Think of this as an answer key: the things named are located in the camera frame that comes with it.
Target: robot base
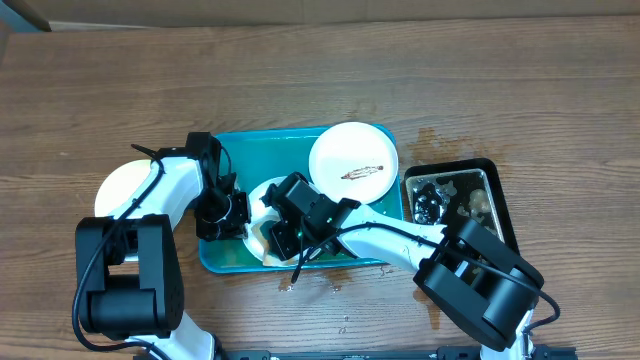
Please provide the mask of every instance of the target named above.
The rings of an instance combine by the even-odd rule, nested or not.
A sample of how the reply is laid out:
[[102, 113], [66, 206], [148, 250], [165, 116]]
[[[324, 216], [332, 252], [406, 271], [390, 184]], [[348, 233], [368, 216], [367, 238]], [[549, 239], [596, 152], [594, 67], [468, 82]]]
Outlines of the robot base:
[[[268, 351], [233, 351], [229, 360], [481, 360], [480, 346], [444, 346], [436, 351], [345, 351], [275, 354]], [[578, 360], [575, 348], [536, 346], [532, 360]]]

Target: dark food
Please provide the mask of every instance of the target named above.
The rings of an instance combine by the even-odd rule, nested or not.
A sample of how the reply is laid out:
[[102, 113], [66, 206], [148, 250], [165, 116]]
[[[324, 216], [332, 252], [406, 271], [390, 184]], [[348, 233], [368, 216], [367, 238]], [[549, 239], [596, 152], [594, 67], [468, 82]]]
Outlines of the dark food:
[[463, 215], [495, 232], [486, 190], [480, 171], [418, 179], [412, 189], [413, 220], [418, 224], [447, 225], [456, 216]]

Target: table surface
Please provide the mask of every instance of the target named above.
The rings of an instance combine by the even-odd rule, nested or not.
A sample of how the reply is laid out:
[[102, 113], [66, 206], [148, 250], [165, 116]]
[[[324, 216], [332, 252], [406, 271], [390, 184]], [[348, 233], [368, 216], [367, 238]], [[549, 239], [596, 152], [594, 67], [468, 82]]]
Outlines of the table surface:
[[[190, 131], [379, 123], [409, 166], [488, 157], [563, 314], [535, 342], [640, 351], [640, 17], [14, 34], [0, 70], [0, 356], [89, 354], [74, 230], [102, 180]], [[186, 308], [227, 349], [474, 342], [393, 266], [220, 276], [187, 216]], [[538, 306], [538, 317], [550, 313]]]

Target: black tray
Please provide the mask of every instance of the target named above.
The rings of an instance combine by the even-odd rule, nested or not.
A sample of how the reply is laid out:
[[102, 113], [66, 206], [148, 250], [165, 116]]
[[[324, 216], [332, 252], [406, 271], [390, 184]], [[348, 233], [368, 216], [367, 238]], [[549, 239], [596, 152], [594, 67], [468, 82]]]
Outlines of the black tray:
[[[498, 169], [493, 161], [486, 158], [477, 158], [471, 160], [461, 160], [441, 164], [432, 165], [420, 165], [409, 168], [404, 174], [405, 184], [408, 179], [423, 176], [423, 175], [440, 175], [448, 176], [447, 173], [461, 172], [465, 170], [481, 170], [486, 176], [486, 182], [488, 183], [490, 198], [493, 201], [493, 210], [495, 210], [495, 217], [497, 218], [498, 226], [502, 232], [502, 238], [504, 243], [513, 250], [516, 254], [520, 255], [518, 250], [518, 243], [516, 241], [516, 234], [513, 231], [513, 225], [511, 218], [509, 217], [509, 210], [507, 209], [507, 202], [504, 198], [502, 191], [502, 185], [500, 184], [500, 177], [498, 176]], [[410, 192], [412, 189], [406, 189], [410, 199], [410, 206], [412, 211], [415, 201], [411, 201], [412, 196]]]

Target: food scrap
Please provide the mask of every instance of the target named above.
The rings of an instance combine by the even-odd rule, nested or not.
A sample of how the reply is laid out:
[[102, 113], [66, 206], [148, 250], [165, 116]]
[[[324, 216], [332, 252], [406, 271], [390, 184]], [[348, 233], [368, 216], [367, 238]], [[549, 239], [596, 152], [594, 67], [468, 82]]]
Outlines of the food scrap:
[[491, 212], [489, 195], [482, 189], [473, 190], [469, 195], [469, 208], [472, 213], [481, 214]]
[[361, 169], [357, 169], [357, 170], [353, 170], [350, 171], [348, 173], [346, 173], [345, 175], [343, 175], [342, 177], [340, 177], [340, 179], [345, 179], [345, 180], [356, 180], [356, 179], [360, 179], [366, 176], [369, 176], [371, 174], [377, 173], [380, 170], [383, 170], [384, 166], [380, 165], [380, 166], [365, 166]]

